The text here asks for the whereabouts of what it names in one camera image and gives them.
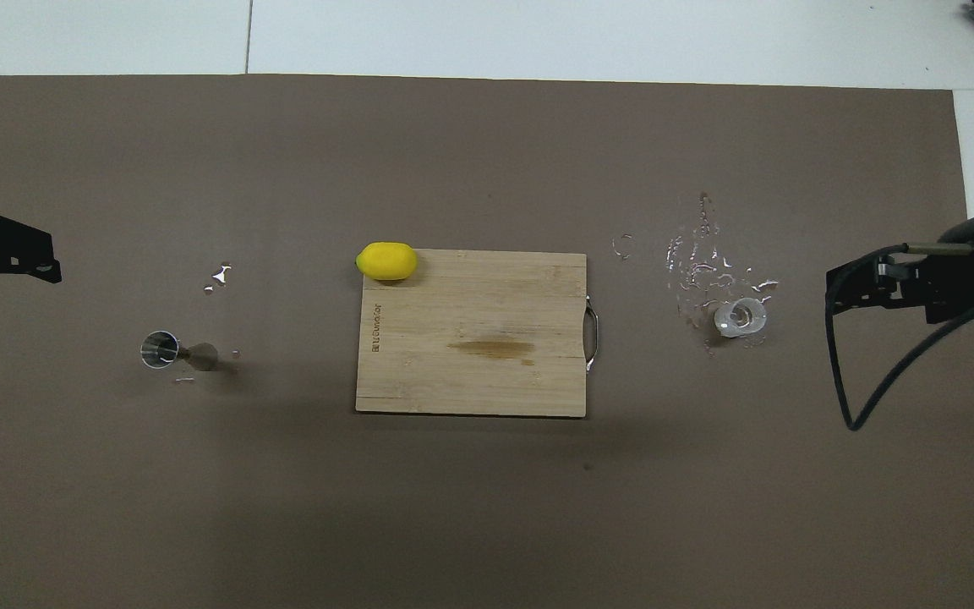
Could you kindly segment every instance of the yellow lemon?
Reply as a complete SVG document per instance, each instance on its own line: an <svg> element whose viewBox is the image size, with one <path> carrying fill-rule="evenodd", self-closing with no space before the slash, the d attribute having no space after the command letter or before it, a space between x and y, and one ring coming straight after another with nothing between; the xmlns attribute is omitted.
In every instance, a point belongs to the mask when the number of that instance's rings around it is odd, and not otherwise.
<svg viewBox="0 0 974 609"><path fill-rule="evenodd" d="M378 281L396 281L416 272L416 250L406 243L374 242L355 257L355 266Z"/></svg>

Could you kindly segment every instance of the stain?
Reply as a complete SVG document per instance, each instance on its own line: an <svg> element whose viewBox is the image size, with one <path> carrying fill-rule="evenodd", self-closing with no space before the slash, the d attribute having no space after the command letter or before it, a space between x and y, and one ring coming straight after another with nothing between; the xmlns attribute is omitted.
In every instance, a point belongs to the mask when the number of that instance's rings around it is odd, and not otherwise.
<svg viewBox="0 0 974 609"><path fill-rule="evenodd" d="M485 358L521 359L533 350L533 344L503 338L501 340L468 340L464 343L449 343L449 348L463 351L465 354L483 355Z"/></svg>

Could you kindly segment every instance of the cutting board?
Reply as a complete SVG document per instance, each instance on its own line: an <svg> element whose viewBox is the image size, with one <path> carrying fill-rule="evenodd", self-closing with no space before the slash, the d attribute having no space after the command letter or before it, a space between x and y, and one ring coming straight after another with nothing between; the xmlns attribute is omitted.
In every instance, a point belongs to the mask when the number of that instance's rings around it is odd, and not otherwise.
<svg viewBox="0 0 974 609"><path fill-rule="evenodd" d="M364 277L357 411L584 416L584 254L416 253Z"/></svg>

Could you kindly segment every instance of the spilled water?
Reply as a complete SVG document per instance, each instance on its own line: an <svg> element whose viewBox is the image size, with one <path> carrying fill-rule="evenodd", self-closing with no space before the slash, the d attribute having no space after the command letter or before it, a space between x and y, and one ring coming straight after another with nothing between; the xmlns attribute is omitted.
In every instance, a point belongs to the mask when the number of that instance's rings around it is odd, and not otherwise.
<svg viewBox="0 0 974 609"><path fill-rule="evenodd" d="M633 235L630 233L622 233L622 236L618 239L611 239L611 249L615 251L615 255L618 255L620 260L627 260L630 258L630 243L633 240Z"/></svg>
<svg viewBox="0 0 974 609"><path fill-rule="evenodd" d="M692 230L681 228L666 246L664 267L668 272L668 288L676 294L676 311L688 326L700 331L712 327L712 315L722 305L743 297L758 298L767 305L780 282L772 278L755 277L753 266L745 271L727 261L720 247L720 225L712 197L701 193L697 200L696 225ZM764 343L764 335L742 339L747 348ZM704 342L707 354L714 355L710 340Z"/></svg>
<svg viewBox="0 0 974 609"><path fill-rule="evenodd" d="M229 263L229 262L221 262L220 263L220 270L219 271L216 271L216 273L213 273L211 275L212 278L213 278L213 281L216 282L216 285L217 286L220 286L220 288L224 288L224 286L227 286L227 273L228 273L229 270L232 270L231 263ZM214 290L216 290L216 289L213 288L213 285L212 284L206 284L205 287L202 288L202 290L204 290L205 296L210 296L210 294L212 294L214 292Z"/></svg>

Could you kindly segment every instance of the cutting board handle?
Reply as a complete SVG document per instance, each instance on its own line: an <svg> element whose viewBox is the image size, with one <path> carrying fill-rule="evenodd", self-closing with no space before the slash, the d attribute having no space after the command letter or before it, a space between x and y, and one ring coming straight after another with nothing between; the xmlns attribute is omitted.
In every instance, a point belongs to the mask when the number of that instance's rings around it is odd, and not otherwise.
<svg viewBox="0 0 974 609"><path fill-rule="evenodd" d="M599 316L592 308L592 297L584 295L584 316L592 320L592 354L588 354L588 347L584 348L584 371L592 371L592 363L596 361L596 354L599 353Z"/></svg>

